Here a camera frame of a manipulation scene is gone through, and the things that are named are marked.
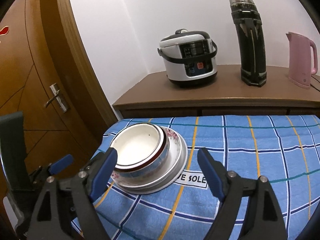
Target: tablecloth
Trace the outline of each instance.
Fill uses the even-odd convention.
[[[188,145],[185,170],[173,184],[149,195],[128,194],[110,179],[94,203],[112,239],[203,239],[218,211],[197,163],[206,147],[227,170],[256,179],[265,175],[278,198],[289,239],[302,231],[320,200],[320,126],[313,115],[201,116],[124,119],[110,127],[96,151],[105,152],[122,128],[137,122],[170,127]],[[230,239],[237,239],[244,219],[243,198]],[[77,220],[74,227],[80,232]]]

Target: screw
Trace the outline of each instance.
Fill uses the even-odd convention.
[[[235,176],[237,176],[237,174],[235,171],[228,171],[228,176],[234,178]]]
[[[54,181],[54,176],[49,176],[49,177],[47,178],[47,182],[51,183],[51,182],[53,182],[53,181]]]
[[[87,176],[87,173],[85,171],[81,171],[81,172],[78,173],[78,176],[80,178],[84,178],[85,176]]]
[[[262,182],[267,182],[268,181],[268,178],[266,177],[266,176],[260,176],[260,180],[262,181]]]

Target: rice cooker display screen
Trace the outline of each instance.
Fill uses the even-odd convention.
[[[196,41],[179,46],[182,58],[195,57],[209,53],[208,41]],[[194,77],[211,72],[213,69],[211,60],[204,62],[192,62],[185,64],[186,74]]]

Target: black thermos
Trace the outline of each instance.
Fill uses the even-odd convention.
[[[253,0],[230,0],[241,56],[241,79],[249,86],[266,83],[266,51],[260,14]]]

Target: wall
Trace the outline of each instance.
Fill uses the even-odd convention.
[[[82,42],[112,105],[148,70],[123,0],[70,0]]]
[[[288,31],[320,48],[320,35],[298,0],[254,0],[268,65],[289,64]],[[239,64],[229,0],[71,0],[92,67],[112,104],[148,73],[164,71],[156,49],[176,29],[203,30],[218,46],[218,64]]]

